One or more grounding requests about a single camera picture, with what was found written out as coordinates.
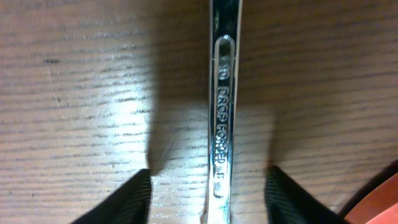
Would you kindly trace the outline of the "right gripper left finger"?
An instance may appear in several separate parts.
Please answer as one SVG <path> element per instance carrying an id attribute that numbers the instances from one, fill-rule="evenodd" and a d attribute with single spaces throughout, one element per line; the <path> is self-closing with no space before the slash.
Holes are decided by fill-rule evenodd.
<path id="1" fill-rule="evenodd" d="M 103 202 L 72 224 L 146 224 L 152 184 L 150 170 L 141 169 Z"/>

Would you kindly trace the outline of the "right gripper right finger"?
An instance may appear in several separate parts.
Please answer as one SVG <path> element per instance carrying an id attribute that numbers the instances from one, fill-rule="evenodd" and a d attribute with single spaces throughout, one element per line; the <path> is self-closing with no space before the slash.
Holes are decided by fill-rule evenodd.
<path id="1" fill-rule="evenodd" d="M 266 170 L 264 202 L 269 224 L 348 224 L 275 165 Z"/>

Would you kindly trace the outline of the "chrome combination wrench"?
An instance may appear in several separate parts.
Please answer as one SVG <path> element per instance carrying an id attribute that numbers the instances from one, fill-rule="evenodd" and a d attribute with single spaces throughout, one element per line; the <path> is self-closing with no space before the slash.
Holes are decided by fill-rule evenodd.
<path id="1" fill-rule="evenodd" d="M 203 224 L 231 223 L 231 181 L 243 0 L 210 1 L 208 186 Z"/>

